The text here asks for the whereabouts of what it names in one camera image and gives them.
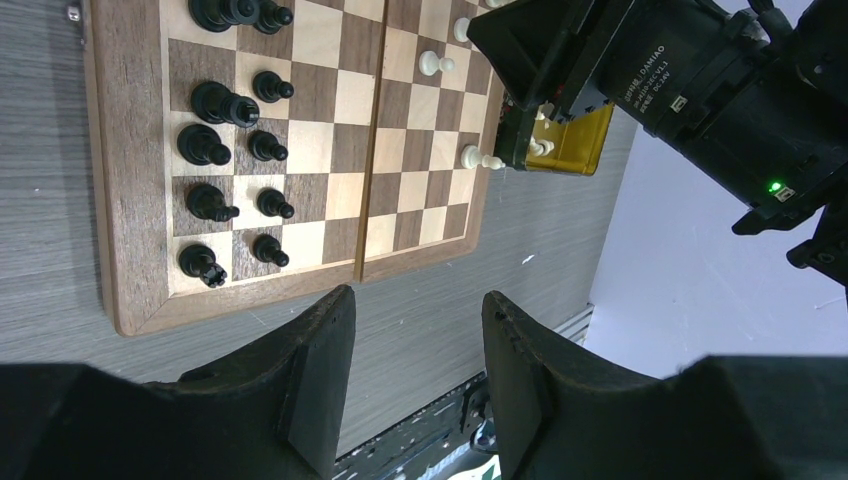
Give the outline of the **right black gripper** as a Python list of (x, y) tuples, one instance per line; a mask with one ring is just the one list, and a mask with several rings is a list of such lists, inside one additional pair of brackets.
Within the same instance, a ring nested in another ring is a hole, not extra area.
[(514, 1), (468, 36), (523, 110), (569, 73), (748, 207), (733, 230), (797, 227), (847, 202), (847, 5), (796, 24), (771, 1)]

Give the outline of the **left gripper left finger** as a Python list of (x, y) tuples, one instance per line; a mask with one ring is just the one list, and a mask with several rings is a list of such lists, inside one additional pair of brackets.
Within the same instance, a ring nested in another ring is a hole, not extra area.
[(356, 334), (340, 285), (174, 382), (82, 363), (1, 368), (5, 479), (328, 479)]

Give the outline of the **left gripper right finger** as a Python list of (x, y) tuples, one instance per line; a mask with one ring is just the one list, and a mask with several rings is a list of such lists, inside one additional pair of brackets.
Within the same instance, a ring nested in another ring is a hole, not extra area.
[(666, 379), (556, 334), (500, 292), (482, 328), (506, 479), (843, 479), (847, 361), (707, 356)]

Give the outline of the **white chess pawn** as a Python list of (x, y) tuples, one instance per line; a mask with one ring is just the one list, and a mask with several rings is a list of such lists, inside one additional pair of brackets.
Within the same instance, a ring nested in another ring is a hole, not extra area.
[(449, 57), (440, 57), (435, 51), (425, 50), (418, 59), (418, 70), (424, 76), (434, 76), (440, 72), (452, 72), (455, 61)]
[(468, 37), (468, 29), (470, 26), (470, 19), (468, 17), (460, 17), (458, 18), (453, 25), (453, 36), (457, 42), (467, 43), (469, 42)]

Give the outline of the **wooden chess board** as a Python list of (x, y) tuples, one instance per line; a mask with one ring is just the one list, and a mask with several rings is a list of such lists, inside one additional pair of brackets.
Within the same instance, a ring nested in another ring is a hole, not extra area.
[[(478, 245), (489, 173), (465, 169), (467, 145), (492, 151), (503, 92), (485, 56), (454, 39), (453, 25), (489, 1), (274, 1), (293, 23), (274, 35), (253, 25), (199, 27), (187, 1), (81, 5), (104, 309), (134, 336), (373, 281), (471, 253)], [(425, 50), (455, 61), (424, 76)], [(272, 71), (294, 95), (265, 103), (253, 77)], [(251, 128), (209, 124), (191, 109), (195, 86), (225, 85), (259, 105)], [(177, 150), (186, 126), (215, 130), (232, 152), (197, 166)], [(248, 150), (257, 130), (287, 147), (285, 161)], [(188, 191), (210, 184), (240, 209), (200, 220)], [(263, 215), (264, 189), (281, 191), (290, 219)], [(251, 247), (276, 237), (280, 268)], [(182, 273), (192, 244), (228, 273), (210, 289)]]

